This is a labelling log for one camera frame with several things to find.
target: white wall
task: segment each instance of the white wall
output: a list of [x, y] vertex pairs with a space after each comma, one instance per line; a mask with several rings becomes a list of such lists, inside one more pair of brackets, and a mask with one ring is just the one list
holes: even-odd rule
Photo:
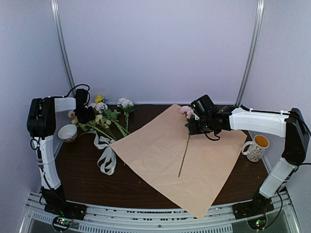
[[256, 0], [59, 1], [76, 83], [111, 102], [235, 103]]
[[[311, 1], [265, 2], [259, 45], [242, 103], [261, 110], [302, 111], [311, 128]], [[284, 139], [268, 136], [267, 159], [273, 167], [281, 157]], [[311, 148], [306, 162], [311, 162]], [[304, 233], [311, 229], [311, 166], [302, 166], [288, 190]]]
[[[15, 233], [30, 191], [41, 186], [26, 129], [31, 100], [69, 90], [50, 0], [0, 1], [0, 55], [0, 232]], [[58, 116], [58, 126], [66, 122]]]

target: metal frame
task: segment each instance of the metal frame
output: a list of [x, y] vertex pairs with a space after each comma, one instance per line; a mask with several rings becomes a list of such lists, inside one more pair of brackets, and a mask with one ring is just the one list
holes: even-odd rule
[[51, 0], [51, 4], [52, 4], [52, 12], [53, 12], [53, 17], [54, 17], [55, 26], [56, 26], [57, 35], [58, 35], [59, 47], [60, 47], [60, 51], [62, 54], [62, 61], [64, 64], [64, 69], [65, 69], [65, 73], [67, 76], [69, 86], [72, 89], [75, 87], [75, 84], [74, 84], [72, 72], [71, 72], [70, 65], [69, 65], [69, 59], [68, 59], [68, 55], [67, 55], [67, 51], [65, 47], [62, 24], [61, 24], [60, 15], [59, 15], [59, 9], [58, 9], [58, 0]]
[[[51, 224], [55, 217], [44, 212], [44, 206], [39, 204], [40, 196], [38, 193], [30, 194], [19, 233], [28, 232], [32, 219]], [[300, 233], [288, 193], [282, 192], [281, 197], [291, 232]], [[279, 211], [280, 199], [277, 195], [272, 197], [272, 203], [275, 207], [273, 212]], [[202, 220], [196, 219], [183, 209], [128, 209], [86, 204], [85, 219], [74, 220], [70, 229], [84, 233], [213, 233], [219, 229], [218, 232], [231, 233], [233, 223], [246, 221], [246, 219], [235, 219], [233, 204], [212, 206]]]
[[246, 85], [247, 85], [247, 82], [248, 82], [248, 79], [251, 73], [252, 65], [253, 65], [254, 58], [255, 58], [255, 50], [258, 44], [260, 31], [261, 31], [263, 13], [264, 13], [264, 0], [258, 0], [251, 46], [249, 49], [249, 54], [248, 54], [248, 58], [247, 58], [247, 62], [246, 62], [245, 70], [244, 70], [243, 80], [242, 80], [239, 95], [236, 101], [236, 106], [240, 106], [241, 104], [241, 101], [242, 101], [242, 98], [243, 98], [243, 95], [246, 89]]

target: pink flower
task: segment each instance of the pink flower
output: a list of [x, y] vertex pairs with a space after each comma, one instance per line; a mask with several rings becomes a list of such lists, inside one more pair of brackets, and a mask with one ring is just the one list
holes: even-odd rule
[[185, 113], [187, 113], [190, 110], [191, 110], [191, 108], [189, 106], [182, 106], [181, 109], [180, 109], [180, 113], [181, 114], [185, 114]]
[[186, 113], [186, 118], [187, 119], [190, 119], [192, 116], [194, 116], [194, 112], [192, 109], [190, 109], [189, 111], [187, 111]]

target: white flower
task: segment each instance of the white flower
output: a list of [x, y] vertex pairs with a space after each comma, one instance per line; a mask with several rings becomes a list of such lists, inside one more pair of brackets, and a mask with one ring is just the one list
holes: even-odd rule
[[122, 106], [122, 102], [125, 101], [125, 100], [126, 100], [126, 98], [120, 98], [120, 99], [118, 99], [117, 106], [118, 106], [118, 107], [121, 107], [121, 106]]
[[122, 107], [123, 109], [129, 107], [129, 106], [134, 106], [133, 102], [129, 99], [126, 98], [120, 98], [118, 99], [118, 103], [117, 103], [118, 107]]
[[104, 102], [99, 102], [96, 105], [95, 109], [96, 109], [97, 112], [99, 112], [101, 109], [108, 109], [108, 106]]
[[89, 107], [92, 107], [93, 109], [95, 109], [96, 103], [90, 103], [88, 106], [89, 106]]

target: white ribbon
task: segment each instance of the white ribbon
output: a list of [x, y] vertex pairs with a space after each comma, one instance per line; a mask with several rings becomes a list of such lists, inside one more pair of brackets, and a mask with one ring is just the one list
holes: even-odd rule
[[[99, 149], [99, 150], [104, 150], [105, 149], [104, 152], [102, 153], [101, 157], [97, 161], [97, 166], [101, 168], [101, 172], [102, 173], [104, 173], [104, 174], [106, 174], [108, 176], [111, 176], [115, 172], [117, 160], [116, 160], [116, 154], [112, 150], [112, 148], [110, 147], [109, 144], [114, 143], [115, 140], [110, 140], [110, 139], [105, 138], [103, 136], [98, 137], [98, 134], [97, 134], [96, 131], [89, 131], [89, 132], [85, 132], [85, 133], [93, 133], [93, 134], [95, 134], [94, 146], [96, 146], [97, 149]], [[102, 160], [104, 160], [104, 163], [99, 166], [99, 163]]]

